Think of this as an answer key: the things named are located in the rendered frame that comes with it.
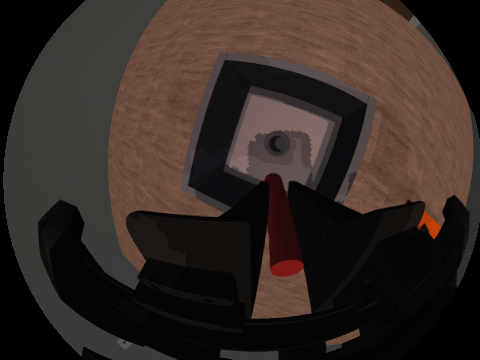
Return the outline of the red peg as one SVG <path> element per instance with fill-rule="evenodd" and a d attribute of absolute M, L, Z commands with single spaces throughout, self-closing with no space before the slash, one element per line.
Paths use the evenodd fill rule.
<path fill-rule="evenodd" d="M 269 185 L 268 241 L 269 272 L 273 276 L 292 276 L 304 267 L 295 221 L 291 215 L 283 179 L 279 173 L 271 172 L 264 177 Z"/>

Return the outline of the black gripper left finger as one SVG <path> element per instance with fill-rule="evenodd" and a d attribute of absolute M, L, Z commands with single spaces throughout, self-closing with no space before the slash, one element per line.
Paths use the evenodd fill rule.
<path fill-rule="evenodd" d="M 239 303 L 251 319 L 268 227 L 269 185 L 261 180 L 235 207 L 220 216 L 133 211 L 129 235 L 145 261 L 229 272 L 236 276 Z"/>

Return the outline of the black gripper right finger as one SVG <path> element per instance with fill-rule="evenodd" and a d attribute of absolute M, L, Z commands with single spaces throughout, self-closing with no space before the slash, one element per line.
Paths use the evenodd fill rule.
<path fill-rule="evenodd" d="M 385 237 L 419 227 L 424 201 L 353 211 L 299 181 L 288 181 L 288 204 L 303 253 L 312 313 L 333 308 L 332 299 L 352 280 Z"/>

